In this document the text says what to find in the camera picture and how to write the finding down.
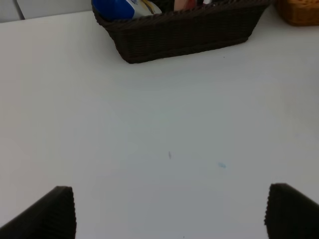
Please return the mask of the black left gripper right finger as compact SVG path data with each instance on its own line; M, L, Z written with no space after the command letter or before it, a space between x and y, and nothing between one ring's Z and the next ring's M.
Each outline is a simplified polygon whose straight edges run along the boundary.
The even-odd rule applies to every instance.
M317 239L319 205L287 183L271 184L264 224L270 239Z

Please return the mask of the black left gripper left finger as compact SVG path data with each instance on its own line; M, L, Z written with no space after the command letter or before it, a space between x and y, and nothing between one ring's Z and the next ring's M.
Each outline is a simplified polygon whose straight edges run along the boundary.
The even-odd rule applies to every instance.
M72 187L56 186L0 228L2 239L74 239L76 212Z

